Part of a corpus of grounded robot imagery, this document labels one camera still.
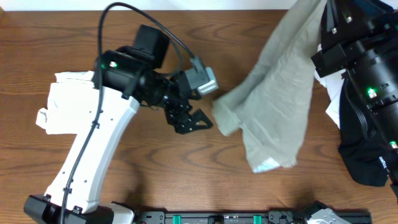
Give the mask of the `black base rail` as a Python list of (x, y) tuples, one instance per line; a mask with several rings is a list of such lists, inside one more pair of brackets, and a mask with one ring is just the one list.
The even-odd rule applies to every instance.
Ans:
[(336, 212), (319, 201), (294, 210), (265, 212), (139, 212), (133, 224), (373, 224), (369, 212)]

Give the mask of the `white folded garment on left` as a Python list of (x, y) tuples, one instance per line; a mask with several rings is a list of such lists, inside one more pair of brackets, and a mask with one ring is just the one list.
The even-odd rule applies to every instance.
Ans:
[(78, 134), (91, 126), (98, 103), (94, 72), (56, 73), (47, 106), (39, 109), (36, 125), (47, 134)]

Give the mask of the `grey-green shorts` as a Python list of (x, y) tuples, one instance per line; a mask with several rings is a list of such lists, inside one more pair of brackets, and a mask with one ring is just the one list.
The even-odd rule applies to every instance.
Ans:
[(220, 132), (241, 130), (254, 173), (296, 165), (308, 124), (326, 0), (299, 0), (267, 40), (246, 79), (213, 102)]

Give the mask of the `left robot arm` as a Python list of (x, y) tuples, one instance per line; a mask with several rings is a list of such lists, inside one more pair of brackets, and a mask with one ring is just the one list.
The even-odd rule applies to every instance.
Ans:
[(100, 205), (103, 181), (127, 125), (140, 105), (165, 111), (176, 133), (209, 129), (212, 122), (190, 100), (218, 88), (211, 68), (194, 57), (189, 70), (158, 72), (170, 43), (153, 27), (140, 26), (132, 45), (109, 50), (95, 64), (93, 82), (102, 92), (99, 117), (77, 134), (60, 172), (42, 195), (30, 195), (24, 212), (37, 223), (132, 223), (134, 210)]

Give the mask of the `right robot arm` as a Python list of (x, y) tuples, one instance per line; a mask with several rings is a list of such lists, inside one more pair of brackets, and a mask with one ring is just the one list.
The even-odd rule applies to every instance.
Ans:
[(320, 34), (315, 70), (343, 80), (338, 152), (355, 182), (390, 180), (397, 192), (397, 10), (379, 0), (327, 0)]

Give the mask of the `white garment on right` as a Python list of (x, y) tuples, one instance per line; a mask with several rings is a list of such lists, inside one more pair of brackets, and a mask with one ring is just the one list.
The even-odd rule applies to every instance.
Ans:
[(331, 118), (338, 128), (340, 128), (340, 96), (344, 82), (341, 75), (344, 72), (344, 70), (340, 70), (323, 78), (320, 78), (317, 71), (314, 73), (314, 77), (323, 87), (326, 88), (330, 98), (330, 104), (328, 105), (325, 113)]

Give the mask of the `black garment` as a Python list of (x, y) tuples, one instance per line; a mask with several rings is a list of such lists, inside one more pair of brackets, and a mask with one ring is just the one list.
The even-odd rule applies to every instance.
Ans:
[(385, 186), (397, 153), (387, 148), (349, 80), (341, 88), (339, 116), (338, 152), (351, 178), (361, 185)]

